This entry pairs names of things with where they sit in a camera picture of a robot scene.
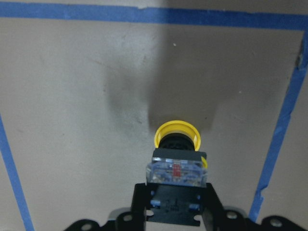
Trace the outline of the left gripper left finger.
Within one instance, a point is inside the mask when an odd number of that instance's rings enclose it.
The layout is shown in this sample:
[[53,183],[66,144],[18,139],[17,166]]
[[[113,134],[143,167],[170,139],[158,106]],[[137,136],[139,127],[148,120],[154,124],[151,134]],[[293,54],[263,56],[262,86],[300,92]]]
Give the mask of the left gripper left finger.
[[116,231],[145,231],[147,215],[146,210],[151,208],[151,190],[153,183],[138,183],[134,186],[130,210],[117,216]]

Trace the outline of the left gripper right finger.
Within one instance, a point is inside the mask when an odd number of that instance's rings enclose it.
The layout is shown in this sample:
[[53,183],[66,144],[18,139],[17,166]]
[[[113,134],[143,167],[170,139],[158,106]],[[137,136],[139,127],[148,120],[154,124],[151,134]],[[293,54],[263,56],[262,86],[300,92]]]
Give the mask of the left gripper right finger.
[[207,183],[204,188],[202,207],[202,219],[207,231],[243,230],[243,216],[235,209],[222,205],[211,183]]

